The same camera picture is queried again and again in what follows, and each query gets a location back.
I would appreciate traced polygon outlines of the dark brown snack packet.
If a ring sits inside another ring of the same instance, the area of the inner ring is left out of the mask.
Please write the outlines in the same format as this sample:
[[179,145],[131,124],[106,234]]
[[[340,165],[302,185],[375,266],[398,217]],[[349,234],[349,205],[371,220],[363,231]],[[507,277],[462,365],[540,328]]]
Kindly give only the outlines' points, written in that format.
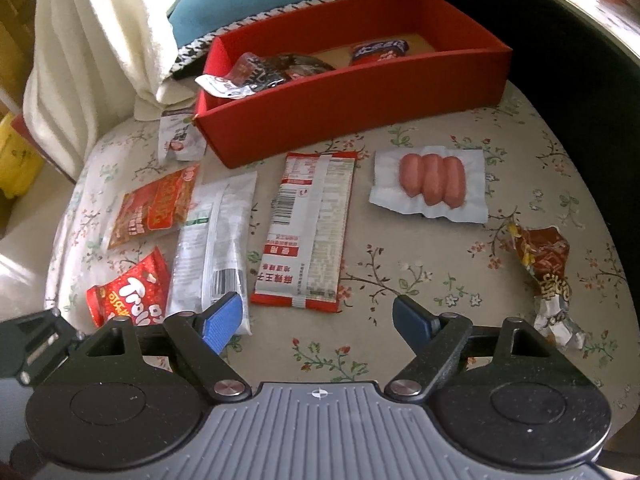
[[281,54],[260,58],[244,53],[226,76],[203,74],[196,84],[218,99],[240,100],[296,79],[332,72],[334,67],[313,56]]

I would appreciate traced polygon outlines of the blue red snack packet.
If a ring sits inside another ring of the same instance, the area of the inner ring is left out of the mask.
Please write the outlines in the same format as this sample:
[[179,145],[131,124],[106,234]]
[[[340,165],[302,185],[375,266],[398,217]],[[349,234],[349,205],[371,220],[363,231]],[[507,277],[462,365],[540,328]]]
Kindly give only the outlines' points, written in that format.
[[405,39],[385,39],[367,42],[359,46],[352,47],[350,55],[350,66],[358,66],[369,63],[403,58],[410,50]]

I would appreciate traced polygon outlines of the red Trolli candy bag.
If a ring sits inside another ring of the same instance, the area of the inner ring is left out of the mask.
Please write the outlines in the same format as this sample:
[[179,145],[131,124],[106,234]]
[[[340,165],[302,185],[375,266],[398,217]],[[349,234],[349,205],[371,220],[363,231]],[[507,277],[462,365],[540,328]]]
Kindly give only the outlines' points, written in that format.
[[111,318],[128,316],[134,326],[160,325],[166,315],[170,273],[155,247],[135,266],[104,285],[86,292],[88,309],[96,327]]

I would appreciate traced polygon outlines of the white green long packet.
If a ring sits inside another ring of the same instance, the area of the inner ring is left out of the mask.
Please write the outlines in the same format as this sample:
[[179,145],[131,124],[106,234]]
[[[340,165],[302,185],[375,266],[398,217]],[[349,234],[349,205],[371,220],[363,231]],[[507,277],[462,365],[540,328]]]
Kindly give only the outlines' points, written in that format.
[[178,236],[167,313],[200,313],[227,292],[241,298],[237,335],[249,335],[247,244],[255,171],[199,184]]

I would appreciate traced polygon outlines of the red white flat packet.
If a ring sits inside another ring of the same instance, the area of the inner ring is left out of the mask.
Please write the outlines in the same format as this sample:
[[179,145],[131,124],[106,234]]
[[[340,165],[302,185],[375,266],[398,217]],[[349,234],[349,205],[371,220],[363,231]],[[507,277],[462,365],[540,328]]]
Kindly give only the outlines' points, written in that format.
[[250,301],[335,313],[358,156],[290,153]]

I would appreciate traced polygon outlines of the orange red spicy snack packet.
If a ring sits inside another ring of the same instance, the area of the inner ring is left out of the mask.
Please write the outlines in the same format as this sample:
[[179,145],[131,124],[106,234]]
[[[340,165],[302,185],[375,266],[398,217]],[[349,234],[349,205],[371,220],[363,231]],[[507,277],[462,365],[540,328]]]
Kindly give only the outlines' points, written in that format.
[[116,200],[107,222],[104,248],[150,240],[181,228],[200,180],[200,165],[193,164],[125,193]]

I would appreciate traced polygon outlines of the brown foil chicken snack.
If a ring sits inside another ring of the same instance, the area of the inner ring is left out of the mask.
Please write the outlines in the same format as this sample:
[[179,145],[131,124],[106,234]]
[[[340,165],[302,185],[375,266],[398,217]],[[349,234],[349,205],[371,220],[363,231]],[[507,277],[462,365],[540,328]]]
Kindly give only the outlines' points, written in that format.
[[556,226],[509,226],[518,261],[535,283],[534,329],[560,349],[582,350],[586,333],[570,317],[572,289],[565,270],[570,244]]

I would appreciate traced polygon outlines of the pink sausages in clear pack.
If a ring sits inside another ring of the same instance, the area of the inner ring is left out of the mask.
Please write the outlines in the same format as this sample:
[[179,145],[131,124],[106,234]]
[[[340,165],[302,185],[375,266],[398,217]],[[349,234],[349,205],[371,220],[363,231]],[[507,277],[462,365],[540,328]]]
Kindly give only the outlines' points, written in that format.
[[375,154],[369,202],[398,214],[481,224],[488,221],[485,188],[480,150],[394,148]]

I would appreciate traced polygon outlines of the yellow object at left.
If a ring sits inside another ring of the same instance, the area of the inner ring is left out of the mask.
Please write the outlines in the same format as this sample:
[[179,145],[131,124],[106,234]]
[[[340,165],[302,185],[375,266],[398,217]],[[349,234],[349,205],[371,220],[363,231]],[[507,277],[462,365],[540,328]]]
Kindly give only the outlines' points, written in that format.
[[44,159],[12,125],[16,116],[1,119],[0,188],[8,200],[24,196],[38,177]]

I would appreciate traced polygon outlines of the small white plum packet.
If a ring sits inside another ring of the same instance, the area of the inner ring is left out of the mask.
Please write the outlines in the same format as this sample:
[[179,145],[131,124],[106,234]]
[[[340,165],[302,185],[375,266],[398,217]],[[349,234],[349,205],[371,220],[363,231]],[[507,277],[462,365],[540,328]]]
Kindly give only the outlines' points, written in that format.
[[207,143],[193,117],[192,108],[166,110],[160,116],[157,159],[162,165],[170,160],[198,162],[203,158]]

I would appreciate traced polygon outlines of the red cardboard box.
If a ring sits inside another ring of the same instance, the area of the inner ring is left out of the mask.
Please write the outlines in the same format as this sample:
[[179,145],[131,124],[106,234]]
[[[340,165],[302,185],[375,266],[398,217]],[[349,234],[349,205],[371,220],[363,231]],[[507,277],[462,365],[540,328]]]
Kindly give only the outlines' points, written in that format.
[[396,122],[499,103],[510,48],[445,0],[335,0],[218,36],[204,72],[224,76],[250,52],[319,54],[410,37],[426,52],[345,65],[240,100],[201,92],[195,125],[229,168]]

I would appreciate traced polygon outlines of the cream white blanket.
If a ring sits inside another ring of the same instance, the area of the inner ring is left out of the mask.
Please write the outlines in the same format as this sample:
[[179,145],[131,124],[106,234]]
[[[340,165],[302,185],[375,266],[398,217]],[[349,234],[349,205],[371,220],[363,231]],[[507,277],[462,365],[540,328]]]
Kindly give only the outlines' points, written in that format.
[[154,120],[188,104],[171,78],[177,0],[37,0],[34,67],[23,113],[61,171],[77,179],[101,136],[125,119]]

